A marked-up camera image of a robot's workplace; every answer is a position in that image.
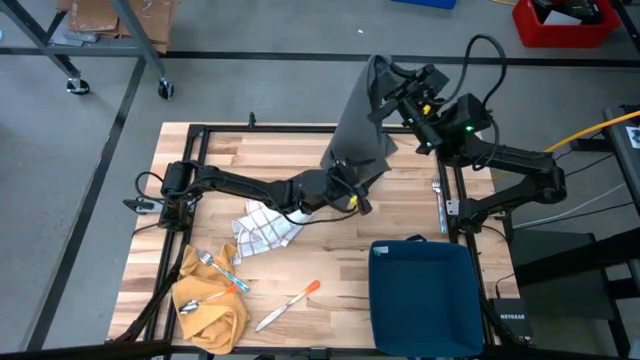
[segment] red container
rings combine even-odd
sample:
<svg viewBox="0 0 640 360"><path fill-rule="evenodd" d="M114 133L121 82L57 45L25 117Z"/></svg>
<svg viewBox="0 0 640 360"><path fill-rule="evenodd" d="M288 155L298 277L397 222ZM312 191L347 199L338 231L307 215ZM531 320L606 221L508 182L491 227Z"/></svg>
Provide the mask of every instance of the red container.
<svg viewBox="0 0 640 360"><path fill-rule="evenodd" d="M595 48L620 26L618 14L609 0L595 0L595 3L602 12L602 23L597 25L542 25L531 0L518 1L513 9L513 20L526 47Z"/></svg>

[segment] white checkered towel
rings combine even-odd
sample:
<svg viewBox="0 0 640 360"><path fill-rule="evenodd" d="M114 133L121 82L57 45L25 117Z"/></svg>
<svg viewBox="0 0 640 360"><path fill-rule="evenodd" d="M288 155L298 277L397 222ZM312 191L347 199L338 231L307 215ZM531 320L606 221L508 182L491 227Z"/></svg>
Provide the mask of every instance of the white checkered towel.
<svg viewBox="0 0 640 360"><path fill-rule="evenodd" d="M311 215L300 211L287 216L295 222L306 222L311 218ZM302 230L302 226L290 223L261 202L247 200L247 216L231 222L231 229L238 241L238 253L232 259L233 264L237 265L245 257L287 246Z"/></svg>

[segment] blue bin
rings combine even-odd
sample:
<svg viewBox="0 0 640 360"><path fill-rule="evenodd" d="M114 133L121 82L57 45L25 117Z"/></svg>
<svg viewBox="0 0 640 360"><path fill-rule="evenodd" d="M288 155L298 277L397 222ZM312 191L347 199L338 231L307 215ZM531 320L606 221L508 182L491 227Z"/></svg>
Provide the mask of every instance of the blue bin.
<svg viewBox="0 0 640 360"><path fill-rule="evenodd" d="M389 355L463 357L482 352L478 286L464 246L374 242L369 305L376 348Z"/></svg>
<svg viewBox="0 0 640 360"><path fill-rule="evenodd" d="M442 9L453 9L456 6L456 0L392 0L395 2L405 2L409 4L439 7Z"/></svg>

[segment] yellow cloth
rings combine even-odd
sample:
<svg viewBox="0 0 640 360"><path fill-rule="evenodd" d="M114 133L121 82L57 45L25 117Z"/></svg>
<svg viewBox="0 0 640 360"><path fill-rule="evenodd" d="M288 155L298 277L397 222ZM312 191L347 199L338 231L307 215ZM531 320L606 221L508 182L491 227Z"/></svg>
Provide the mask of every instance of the yellow cloth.
<svg viewBox="0 0 640 360"><path fill-rule="evenodd" d="M213 258L214 262L233 274L229 259L236 248L229 244L222 247ZM198 260L195 249L187 246L184 252L180 280L173 285L173 303L185 340L213 354L228 354L238 342L250 320L240 295L236 292L204 303L187 315L181 315L179 308L190 300L204 299L226 290L233 283L213 266Z"/></svg>

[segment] caster wheel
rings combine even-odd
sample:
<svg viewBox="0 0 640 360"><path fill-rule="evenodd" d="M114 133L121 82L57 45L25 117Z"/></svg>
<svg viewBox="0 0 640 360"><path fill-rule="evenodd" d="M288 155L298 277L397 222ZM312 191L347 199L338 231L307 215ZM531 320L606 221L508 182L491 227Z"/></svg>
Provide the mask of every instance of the caster wheel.
<svg viewBox="0 0 640 360"><path fill-rule="evenodd" d="M173 87L173 83L168 80L160 80L158 81L158 95L165 100L169 100L173 97L173 93L175 88Z"/></svg>
<svg viewBox="0 0 640 360"><path fill-rule="evenodd" d="M80 80L80 88L76 88L71 81L67 81L67 92L74 95L86 95L91 92L91 88L89 83L84 80Z"/></svg>

